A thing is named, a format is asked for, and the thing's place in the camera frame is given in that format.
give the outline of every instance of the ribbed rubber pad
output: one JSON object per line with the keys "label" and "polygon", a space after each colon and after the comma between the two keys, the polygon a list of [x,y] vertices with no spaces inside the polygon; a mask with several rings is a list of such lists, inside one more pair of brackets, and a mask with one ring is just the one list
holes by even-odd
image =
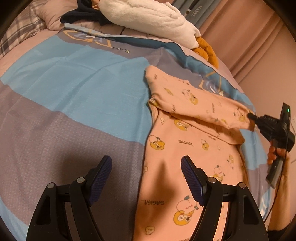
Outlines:
{"label": "ribbed rubber pad", "polygon": [[197,201],[202,207],[204,207],[205,198],[202,193],[202,185],[198,181],[198,178],[193,172],[190,164],[184,157],[181,159],[181,170],[189,186],[193,199]]}
{"label": "ribbed rubber pad", "polygon": [[98,201],[102,193],[102,190],[106,184],[107,178],[110,175],[111,169],[112,169],[112,159],[111,157],[109,157],[107,158],[105,163],[102,165],[100,171],[98,172],[93,183],[91,184],[90,196],[89,196],[89,202],[91,205]]}

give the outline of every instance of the silver screw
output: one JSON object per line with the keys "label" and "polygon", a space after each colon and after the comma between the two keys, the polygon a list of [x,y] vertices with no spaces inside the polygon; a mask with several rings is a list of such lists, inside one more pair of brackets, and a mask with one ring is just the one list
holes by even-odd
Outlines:
{"label": "silver screw", "polygon": [[215,183],[217,180],[216,180],[216,178],[214,178],[214,177],[209,177],[209,178],[208,178],[208,181],[209,181],[210,183]]}
{"label": "silver screw", "polygon": [[84,180],[85,180],[84,177],[79,177],[79,178],[77,178],[76,181],[77,181],[78,183],[83,183]]}
{"label": "silver screw", "polygon": [[246,188],[246,184],[244,184],[244,183],[239,183],[239,187],[240,187],[240,188]]}
{"label": "silver screw", "polygon": [[53,188],[54,187],[54,183],[49,183],[48,185],[47,185],[47,188],[49,188],[49,189],[51,189],[51,188]]}

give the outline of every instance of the wall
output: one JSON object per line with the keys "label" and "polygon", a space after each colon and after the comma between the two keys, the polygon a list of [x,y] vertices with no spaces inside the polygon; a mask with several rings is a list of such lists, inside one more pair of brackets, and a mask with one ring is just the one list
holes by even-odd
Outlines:
{"label": "wall", "polygon": [[[296,116],[296,42],[283,26],[275,41],[256,66],[239,83],[250,98],[258,115],[279,117],[283,102],[291,106],[291,118]],[[263,137],[265,150],[269,143]],[[296,147],[290,152],[296,159]],[[291,164],[291,216],[296,213],[296,162]]]}

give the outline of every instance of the hand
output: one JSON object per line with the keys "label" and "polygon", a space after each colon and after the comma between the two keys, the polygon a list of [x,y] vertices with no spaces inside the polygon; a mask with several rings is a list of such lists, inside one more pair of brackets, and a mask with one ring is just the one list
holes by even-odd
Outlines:
{"label": "hand", "polygon": [[[276,148],[272,145],[272,141],[270,142],[270,145],[271,146],[270,146],[269,152],[267,154],[267,164],[269,164],[269,165],[271,165],[274,162],[274,160],[276,159],[275,151],[283,159],[285,158],[285,155],[286,155],[286,149],[278,148],[276,150]],[[283,170],[283,175],[284,176],[287,176],[288,175],[288,173],[289,173],[289,167],[290,167],[290,154],[287,152],[285,166],[284,166],[284,170]]]}

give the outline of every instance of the pink curtain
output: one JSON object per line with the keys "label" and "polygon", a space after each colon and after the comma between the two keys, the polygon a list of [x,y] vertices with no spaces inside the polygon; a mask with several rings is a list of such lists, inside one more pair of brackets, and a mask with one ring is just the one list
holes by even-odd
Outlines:
{"label": "pink curtain", "polygon": [[263,0],[221,0],[200,32],[239,83],[282,26],[279,16]]}

